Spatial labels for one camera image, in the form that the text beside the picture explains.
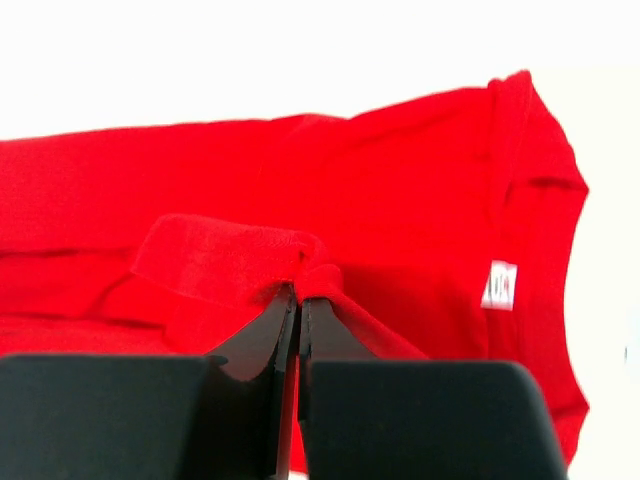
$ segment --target red fabric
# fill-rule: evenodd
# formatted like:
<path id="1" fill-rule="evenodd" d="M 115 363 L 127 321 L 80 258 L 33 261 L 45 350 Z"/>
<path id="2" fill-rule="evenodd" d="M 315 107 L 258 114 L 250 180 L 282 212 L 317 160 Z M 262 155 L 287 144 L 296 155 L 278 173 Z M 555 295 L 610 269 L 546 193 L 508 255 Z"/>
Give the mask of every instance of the red fabric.
<path id="1" fill-rule="evenodd" d="M 588 189 L 527 72 L 351 119 L 0 142 L 0 164 L 0 354 L 204 353 L 293 282 L 381 356 L 523 363 L 573 457 L 563 296 Z M 512 311 L 481 307 L 493 260 L 518 265 Z"/>

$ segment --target clothing label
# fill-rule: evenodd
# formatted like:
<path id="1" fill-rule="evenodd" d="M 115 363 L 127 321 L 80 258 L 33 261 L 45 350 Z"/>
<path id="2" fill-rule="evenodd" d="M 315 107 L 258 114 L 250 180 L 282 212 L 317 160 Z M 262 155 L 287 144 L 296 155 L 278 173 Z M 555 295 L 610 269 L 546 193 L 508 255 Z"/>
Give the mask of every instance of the clothing label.
<path id="1" fill-rule="evenodd" d="M 517 265 L 494 260 L 482 295 L 482 307 L 513 310 L 517 273 Z"/>

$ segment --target red t-shirt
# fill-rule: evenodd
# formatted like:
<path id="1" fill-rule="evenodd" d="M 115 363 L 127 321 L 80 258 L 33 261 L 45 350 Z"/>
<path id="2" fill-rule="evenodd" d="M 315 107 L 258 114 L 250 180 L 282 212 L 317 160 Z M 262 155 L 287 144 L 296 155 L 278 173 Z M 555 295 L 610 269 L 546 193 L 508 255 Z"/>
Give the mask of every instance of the red t-shirt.
<path id="1" fill-rule="evenodd" d="M 0 164 L 0 355 L 206 353 L 291 281 L 380 356 L 521 362 L 573 457 L 588 189 L 527 72 L 350 119 L 0 142 Z"/>

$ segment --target white surface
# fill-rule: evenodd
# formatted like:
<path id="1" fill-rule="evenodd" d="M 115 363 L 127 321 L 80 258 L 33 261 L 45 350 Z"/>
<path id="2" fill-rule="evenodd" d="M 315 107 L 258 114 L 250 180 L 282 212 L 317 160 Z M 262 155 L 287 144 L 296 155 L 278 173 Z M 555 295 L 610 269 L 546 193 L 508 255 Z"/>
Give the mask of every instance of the white surface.
<path id="1" fill-rule="evenodd" d="M 592 404 L 571 478 L 640 478 L 640 392 L 623 368 L 640 304 L 635 2 L 220 3 L 0 3 L 0 138 L 351 115 L 531 69 L 592 190 L 566 291 Z"/>

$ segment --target fabric fold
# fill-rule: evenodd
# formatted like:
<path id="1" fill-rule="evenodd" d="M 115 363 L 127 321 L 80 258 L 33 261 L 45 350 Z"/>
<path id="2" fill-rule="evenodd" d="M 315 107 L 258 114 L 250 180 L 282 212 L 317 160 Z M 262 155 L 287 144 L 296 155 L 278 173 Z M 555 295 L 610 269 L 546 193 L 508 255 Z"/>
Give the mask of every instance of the fabric fold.
<path id="1" fill-rule="evenodd" d="M 374 354 L 427 358 L 344 294 L 340 269 L 309 233 L 165 215 L 151 229 L 131 271 L 185 298 L 186 310 L 178 307 L 166 330 L 176 346 L 193 348 L 196 322 L 200 342 L 214 348 L 253 320 L 281 285 L 293 284 L 299 301 L 329 299 L 338 318 Z M 200 312 L 188 307 L 194 300 Z M 198 321 L 203 317 L 208 322 Z"/>

